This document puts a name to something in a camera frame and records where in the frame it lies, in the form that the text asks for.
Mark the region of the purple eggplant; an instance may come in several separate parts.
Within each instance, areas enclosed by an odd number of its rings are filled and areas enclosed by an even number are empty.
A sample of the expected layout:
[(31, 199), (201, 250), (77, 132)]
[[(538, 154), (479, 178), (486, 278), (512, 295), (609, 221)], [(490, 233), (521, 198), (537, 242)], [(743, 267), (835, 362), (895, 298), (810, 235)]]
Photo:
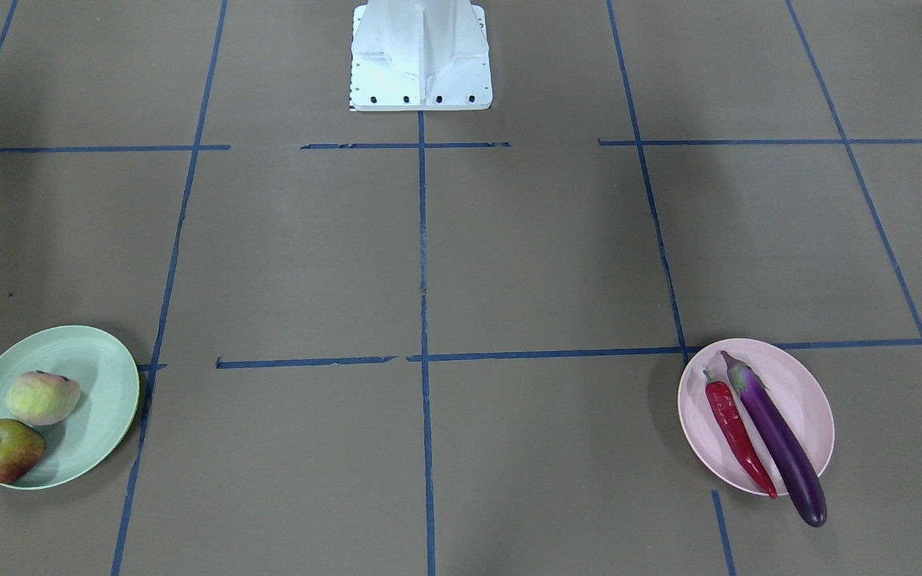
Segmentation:
[(769, 396), (764, 380), (745, 361), (721, 350), (729, 383), (747, 410), (768, 454), (780, 473), (801, 520), (813, 528), (824, 527), (828, 518), (827, 500), (815, 467)]

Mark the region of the red chili pepper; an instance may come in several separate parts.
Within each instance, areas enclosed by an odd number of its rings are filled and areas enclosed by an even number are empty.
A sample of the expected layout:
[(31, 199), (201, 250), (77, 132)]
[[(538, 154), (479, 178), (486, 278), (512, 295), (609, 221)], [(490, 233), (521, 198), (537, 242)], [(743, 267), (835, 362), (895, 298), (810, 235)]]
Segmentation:
[(777, 499), (778, 489), (756, 453), (731, 387), (713, 377), (708, 370), (702, 370), (702, 373), (706, 378), (704, 390), (712, 416), (736, 462), (766, 496)]

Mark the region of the green-pink peach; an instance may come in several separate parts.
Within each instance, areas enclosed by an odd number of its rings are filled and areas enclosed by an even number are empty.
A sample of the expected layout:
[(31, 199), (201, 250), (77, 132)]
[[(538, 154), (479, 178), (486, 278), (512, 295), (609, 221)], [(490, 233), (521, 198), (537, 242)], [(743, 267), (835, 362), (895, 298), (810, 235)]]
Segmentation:
[(5, 407), (28, 426), (51, 426), (66, 419), (81, 397), (76, 380), (41, 370), (22, 373), (11, 384)]

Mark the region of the pink plate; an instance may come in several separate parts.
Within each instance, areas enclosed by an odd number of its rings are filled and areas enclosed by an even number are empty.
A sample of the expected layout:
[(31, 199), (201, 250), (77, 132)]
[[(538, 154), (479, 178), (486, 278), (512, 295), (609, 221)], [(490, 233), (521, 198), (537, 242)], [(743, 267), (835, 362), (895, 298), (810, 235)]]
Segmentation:
[(836, 438), (833, 412), (823, 387), (787, 351), (750, 338), (710, 343), (696, 351), (682, 372), (677, 394), (678, 419), (696, 458), (729, 486), (761, 498), (766, 496), (733, 456), (705, 393), (708, 382), (705, 371), (720, 382), (729, 380), (721, 351), (744, 361), (758, 374), (769, 398), (804, 448), (817, 477), (823, 477), (832, 460)]

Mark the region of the green plate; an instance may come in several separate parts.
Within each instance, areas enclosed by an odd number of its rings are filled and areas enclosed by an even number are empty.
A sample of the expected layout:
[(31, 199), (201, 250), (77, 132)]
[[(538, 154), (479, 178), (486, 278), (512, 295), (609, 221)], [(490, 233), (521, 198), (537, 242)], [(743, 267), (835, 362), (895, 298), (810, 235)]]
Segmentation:
[(66, 484), (98, 466), (120, 445), (138, 413), (140, 374), (127, 347), (91, 326), (58, 326), (19, 340), (0, 354), (0, 418), (5, 398), (23, 372), (41, 370), (76, 380), (81, 396), (61, 422), (40, 426), (44, 459), (10, 484), (43, 490)]

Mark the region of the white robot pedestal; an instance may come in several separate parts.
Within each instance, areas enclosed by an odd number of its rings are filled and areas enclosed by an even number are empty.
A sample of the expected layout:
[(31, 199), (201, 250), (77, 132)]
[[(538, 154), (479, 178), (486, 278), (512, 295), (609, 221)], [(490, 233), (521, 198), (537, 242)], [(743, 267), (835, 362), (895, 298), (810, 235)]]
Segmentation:
[(486, 12), (471, 1), (369, 1), (352, 12), (349, 109), (486, 110)]

